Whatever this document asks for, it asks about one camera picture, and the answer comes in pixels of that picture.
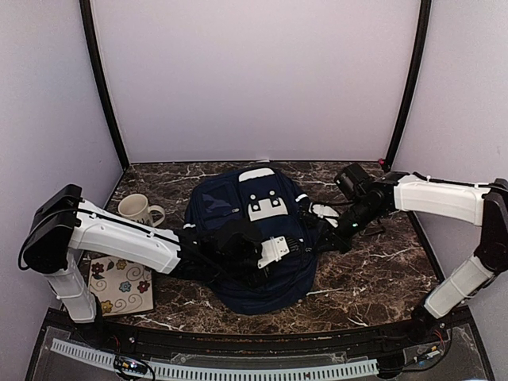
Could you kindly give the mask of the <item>navy blue backpack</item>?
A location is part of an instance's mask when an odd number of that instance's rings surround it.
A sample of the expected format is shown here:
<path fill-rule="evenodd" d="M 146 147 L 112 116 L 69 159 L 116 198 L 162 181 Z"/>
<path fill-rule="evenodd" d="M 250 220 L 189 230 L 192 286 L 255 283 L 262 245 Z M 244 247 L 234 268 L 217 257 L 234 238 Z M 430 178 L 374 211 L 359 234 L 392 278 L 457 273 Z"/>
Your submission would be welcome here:
<path fill-rule="evenodd" d="M 190 194 L 185 228 L 223 269 L 210 289 L 237 314 L 283 309 L 314 283 L 316 234 L 299 215 L 308 196 L 280 170 L 253 167 L 206 179 Z"/>

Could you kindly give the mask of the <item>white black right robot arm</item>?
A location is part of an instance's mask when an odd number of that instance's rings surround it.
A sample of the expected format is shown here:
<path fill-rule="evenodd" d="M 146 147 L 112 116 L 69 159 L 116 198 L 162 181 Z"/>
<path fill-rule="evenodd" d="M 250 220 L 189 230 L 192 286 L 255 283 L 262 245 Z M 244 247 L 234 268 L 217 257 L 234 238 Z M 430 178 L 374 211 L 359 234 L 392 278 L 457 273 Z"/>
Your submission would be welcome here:
<path fill-rule="evenodd" d="M 346 198 L 345 210 L 322 202 L 304 201 L 302 212 L 321 225 L 324 243 L 341 252 L 373 221 L 396 212 L 470 225 L 477 245 L 464 262 L 428 293 L 405 328 L 412 344 L 422 344 L 436 330 L 435 320 L 472 298 L 507 270 L 507 182 L 461 183 L 392 171 L 375 179 L 358 165 L 341 171 L 336 185 Z"/>

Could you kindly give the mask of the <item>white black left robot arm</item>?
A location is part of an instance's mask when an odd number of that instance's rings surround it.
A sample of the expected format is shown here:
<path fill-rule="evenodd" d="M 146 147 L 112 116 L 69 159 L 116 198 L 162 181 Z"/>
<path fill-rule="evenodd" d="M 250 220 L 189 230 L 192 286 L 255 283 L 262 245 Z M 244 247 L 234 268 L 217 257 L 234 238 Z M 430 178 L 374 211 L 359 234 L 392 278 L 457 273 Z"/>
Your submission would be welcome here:
<path fill-rule="evenodd" d="M 111 214 L 81 193 L 68 184 L 36 211 L 17 265 L 47 279 L 95 346 L 109 343 L 112 329 L 100 319 L 100 304 L 75 266 L 77 251 L 116 256 L 177 279 L 228 279 L 248 287 L 265 280 L 267 266 L 279 259 L 275 242 L 263 240 L 251 222 L 204 234 L 157 229 Z"/>

